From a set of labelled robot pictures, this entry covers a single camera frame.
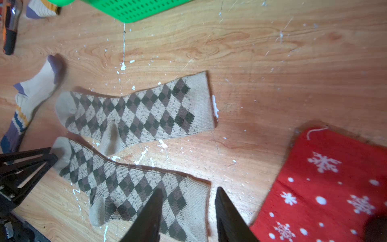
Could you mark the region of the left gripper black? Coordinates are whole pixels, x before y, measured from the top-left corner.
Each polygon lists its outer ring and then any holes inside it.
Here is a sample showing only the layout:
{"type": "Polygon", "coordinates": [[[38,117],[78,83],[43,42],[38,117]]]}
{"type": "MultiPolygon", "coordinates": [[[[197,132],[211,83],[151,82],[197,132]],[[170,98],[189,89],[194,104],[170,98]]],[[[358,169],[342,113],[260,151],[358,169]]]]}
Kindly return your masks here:
{"type": "Polygon", "coordinates": [[[58,161],[51,148],[1,154],[1,242],[50,242],[13,212],[6,197],[25,197],[58,161]]]}

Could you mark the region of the brown argyle sock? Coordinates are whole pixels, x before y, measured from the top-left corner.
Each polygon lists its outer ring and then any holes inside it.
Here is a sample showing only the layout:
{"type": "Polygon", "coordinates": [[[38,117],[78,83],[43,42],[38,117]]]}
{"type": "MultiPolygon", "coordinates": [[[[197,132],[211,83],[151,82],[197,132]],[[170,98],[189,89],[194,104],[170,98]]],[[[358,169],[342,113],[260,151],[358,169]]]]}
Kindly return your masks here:
{"type": "Polygon", "coordinates": [[[58,175],[87,194],[93,226],[134,221],[160,189],[161,232],[181,242],[207,241],[208,182],[185,173],[114,162],[66,137],[56,139],[51,153],[58,159],[54,165],[58,175]]]}
{"type": "Polygon", "coordinates": [[[69,132],[97,140],[105,156],[215,128],[206,72],[122,97],[63,92],[55,112],[69,132]]]}

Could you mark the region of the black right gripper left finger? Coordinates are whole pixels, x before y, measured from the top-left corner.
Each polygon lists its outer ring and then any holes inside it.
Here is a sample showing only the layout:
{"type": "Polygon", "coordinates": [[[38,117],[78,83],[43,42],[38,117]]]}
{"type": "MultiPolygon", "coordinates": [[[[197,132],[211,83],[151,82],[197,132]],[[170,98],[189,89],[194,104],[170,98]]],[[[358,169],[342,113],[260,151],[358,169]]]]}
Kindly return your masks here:
{"type": "Polygon", "coordinates": [[[156,189],[121,242],[159,242],[163,192],[156,189]]]}

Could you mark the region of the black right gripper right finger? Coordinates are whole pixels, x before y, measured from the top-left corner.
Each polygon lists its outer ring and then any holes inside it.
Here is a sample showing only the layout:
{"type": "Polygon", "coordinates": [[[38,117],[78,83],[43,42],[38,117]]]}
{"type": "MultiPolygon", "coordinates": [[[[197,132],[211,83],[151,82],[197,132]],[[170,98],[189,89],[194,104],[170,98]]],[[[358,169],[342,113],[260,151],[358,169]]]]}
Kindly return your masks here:
{"type": "Polygon", "coordinates": [[[222,187],[215,198],[219,242],[258,242],[222,187]]]}

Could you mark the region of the cream striped sock purple toe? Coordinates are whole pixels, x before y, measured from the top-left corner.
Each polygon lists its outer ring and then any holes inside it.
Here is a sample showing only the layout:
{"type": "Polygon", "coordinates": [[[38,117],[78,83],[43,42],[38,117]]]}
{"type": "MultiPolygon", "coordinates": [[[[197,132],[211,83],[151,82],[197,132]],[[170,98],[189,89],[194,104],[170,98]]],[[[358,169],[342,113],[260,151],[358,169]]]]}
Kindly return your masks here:
{"type": "Polygon", "coordinates": [[[17,152],[35,111],[55,92],[59,85],[62,60],[49,55],[42,69],[33,78],[14,85],[16,109],[10,126],[1,139],[1,152],[17,152]]]}

